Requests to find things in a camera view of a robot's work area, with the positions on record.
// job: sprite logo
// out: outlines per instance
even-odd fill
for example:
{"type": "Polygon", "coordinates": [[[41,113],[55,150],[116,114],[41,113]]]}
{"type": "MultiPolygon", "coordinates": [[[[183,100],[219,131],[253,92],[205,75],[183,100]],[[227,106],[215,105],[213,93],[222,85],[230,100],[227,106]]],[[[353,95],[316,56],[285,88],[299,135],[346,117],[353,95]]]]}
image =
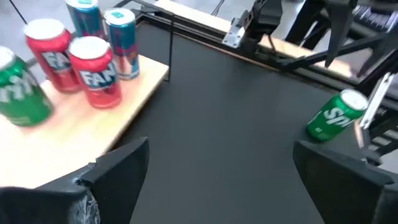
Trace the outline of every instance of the sprite logo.
{"type": "Polygon", "coordinates": [[[326,121],[327,124],[334,124],[340,126],[342,128],[347,127],[355,120],[351,120],[344,116],[344,111],[340,108],[333,108],[331,110],[326,110],[323,112],[323,115],[328,120],[326,121]]]}
{"type": "Polygon", "coordinates": [[[70,61],[66,52],[45,52],[42,55],[55,71],[70,68],[70,61]]]}
{"type": "Polygon", "coordinates": [[[32,95],[32,86],[37,86],[29,73],[22,71],[22,78],[16,75],[9,77],[12,85],[0,88],[0,103],[9,103],[11,100],[23,100],[26,95],[32,95]]]}
{"type": "Polygon", "coordinates": [[[116,70],[112,62],[102,72],[80,71],[80,75],[91,90],[101,90],[116,82],[116,70]]]}

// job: can lid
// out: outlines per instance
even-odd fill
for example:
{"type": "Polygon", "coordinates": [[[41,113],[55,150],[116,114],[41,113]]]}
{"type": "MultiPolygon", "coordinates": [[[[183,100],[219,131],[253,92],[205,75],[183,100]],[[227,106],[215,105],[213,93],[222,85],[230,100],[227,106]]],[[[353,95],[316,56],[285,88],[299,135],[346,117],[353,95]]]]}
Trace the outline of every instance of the can lid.
{"type": "Polygon", "coordinates": [[[96,59],[103,56],[110,44],[94,36],[75,38],[69,45],[69,53],[81,59],[96,59]]]}
{"type": "Polygon", "coordinates": [[[97,6],[98,0],[66,0],[66,3],[72,7],[89,9],[97,6]]]}
{"type": "Polygon", "coordinates": [[[106,23],[114,25],[125,25],[136,20],[136,15],[125,8],[112,8],[104,12],[106,23]]]}
{"type": "Polygon", "coordinates": [[[24,29],[26,36],[35,40],[49,40],[65,32],[65,26],[56,19],[35,19],[24,29]]]}
{"type": "Polygon", "coordinates": [[[7,47],[0,46],[0,70],[10,66],[14,61],[15,54],[7,47]]]}
{"type": "Polygon", "coordinates": [[[368,99],[366,96],[356,90],[343,90],[340,93],[340,97],[343,102],[347,104],[347,106],[354,110],[363,111],[368,108],[368,99]]]}

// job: red soda can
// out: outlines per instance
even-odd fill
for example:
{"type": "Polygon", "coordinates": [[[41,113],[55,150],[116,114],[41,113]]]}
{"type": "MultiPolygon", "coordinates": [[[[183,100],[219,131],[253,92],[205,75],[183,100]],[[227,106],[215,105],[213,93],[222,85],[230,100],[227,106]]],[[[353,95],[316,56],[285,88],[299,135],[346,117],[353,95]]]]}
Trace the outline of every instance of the red soda can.
{"type": "Polygon", "coordinates": [[[96,108],[110,108],[122,100],[118,74],[112,63],[110,44],[94,36],[75,38],[69,46],[70,61],[86,93],[96,108]]]}
{"type": "Polygon", "coordinates": [[[67,50],[72,35],[55,19],[36,19],[25,29],[26,42],[55,89],[61,92],[80,90],[67,50]]]}

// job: soda can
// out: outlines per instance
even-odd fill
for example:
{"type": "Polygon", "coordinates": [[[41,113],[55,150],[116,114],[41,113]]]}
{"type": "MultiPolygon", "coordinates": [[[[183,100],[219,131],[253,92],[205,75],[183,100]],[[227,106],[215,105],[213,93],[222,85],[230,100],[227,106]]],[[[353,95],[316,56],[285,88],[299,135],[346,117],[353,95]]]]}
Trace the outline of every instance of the soda can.
{"type": "Polygon", "coordinates": [[[25,62],[0,46],[0,113],[12,124],[35,126],[53,113],[53,106],[25,62]]]}
{"type": "Polygon", "coordinates": [[[121,102],[118,74],[109,43],[99,37],[75,38],[69,46],[70,61],[87,96],[96,108],[110,108],[121,102]]]}
{"type": "Polygon", "coordinates": [[[368,99],[356,90],[343,90],[333,96],[307,123],[307,133],[318,141],[327,141],[362,117],[368,99]]]}
{"type": "Polygon", "coordinates": [[[55,89],[73,93],[80,84],[70,64],[67,50],[72,35],[55,19],[36,19],[25,29],[26,42],[55,89]]]}
{"type": "Polygon", "coordinates": [[[65,2],[79,37],[105,38],[98,0],[66,0],[65,2]]]}
{"type": "Polygon", "coordinates": [[[136,78],[139,74],[136,16],[128,9],[112,8],[104,12],[104,18],[119,78],[136,78]]]}

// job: floor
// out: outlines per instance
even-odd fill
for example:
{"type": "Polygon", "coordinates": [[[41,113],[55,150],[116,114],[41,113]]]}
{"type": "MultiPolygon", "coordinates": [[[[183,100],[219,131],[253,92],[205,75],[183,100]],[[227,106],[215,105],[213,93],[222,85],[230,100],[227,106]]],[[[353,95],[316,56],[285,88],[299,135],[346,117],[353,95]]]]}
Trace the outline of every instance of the floor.
{"type": "MultiPolygon", "coordinates": [[[[107,9],[109,7],[112,7],[119,1],[120,0],[99,0],[99,6],[101,9],[107,9]]],[[[207,12],[209,14],[213,12],[214,8],[219,3],[219,1],[215,0],[174,1],[203,12],[207,12]]],[[[65,6],[64,0],[13,0],[13,2],[28,22],[33,19],[50,17],[63,22],[66,28],[70,31],[75,30],[70,19],[68,10],[65,6]]],[[[239,17],[245,9],[250,9],[253,2],[254,0],[225,0],[217,16],[230,21],[233,17],[239,17]]],[[[139,4],[130,3],[125,7],[139,8],[139,6],[139,4]]],[[[274,37],[280,39],[284,39],[287,35],[296,15],[302,7],[302,3],[283,2],[282,7],[284,10],[282,21],[280,23],[280,26],[273,33],[274,37]]],[[[32,52],[25,44],[25,37],[22,31],[24,27],[24,22],[18,16],[17,12],[14,10],[9,0],[0,1],[0,19],[2,21],[2,25],[0,26],[0,34],[2,34],[0,35],[0,45],[9,47],[24,60],[32,58],[32,52]]],[[[325,38],[315,48],[315,51],[319,52],[327,48],[329,35],[330,34],[326,34],[325,38]]],[[[354,54],[342,56],[340,57],[340,59],[348,62],[354,70],[358,70],[362,66],[362,63],[367,59],[369,54],[370,51],[362,50],[360,52],[355,52],[354,54]]],[[[40,82],[44,80],[44,73],[41,70],[40,66],[33,66],[31,70],[34,74],[36,74],[37,79],[40,82]]],[[[398,164],[395,162],[397,159],[398,150],[389,154],[388,156],[384,156],[384,168],[398,173],[398,164]]]]}

